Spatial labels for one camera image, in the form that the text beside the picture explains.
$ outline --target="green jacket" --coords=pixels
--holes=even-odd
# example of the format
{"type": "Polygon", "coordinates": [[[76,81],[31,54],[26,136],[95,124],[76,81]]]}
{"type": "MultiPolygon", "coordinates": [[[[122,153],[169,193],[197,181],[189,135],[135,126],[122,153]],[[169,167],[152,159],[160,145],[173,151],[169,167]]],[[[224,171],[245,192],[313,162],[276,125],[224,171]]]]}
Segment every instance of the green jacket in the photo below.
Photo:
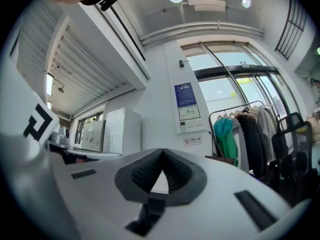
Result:
{"type": "Polygon", "coordinates": [[[214,123],[216,142],[219,144],[225,158],[233,158],[234,165],[238,165],[237,146],[232,134],[233,121],[230,118],[221,118],[214,123]]]}

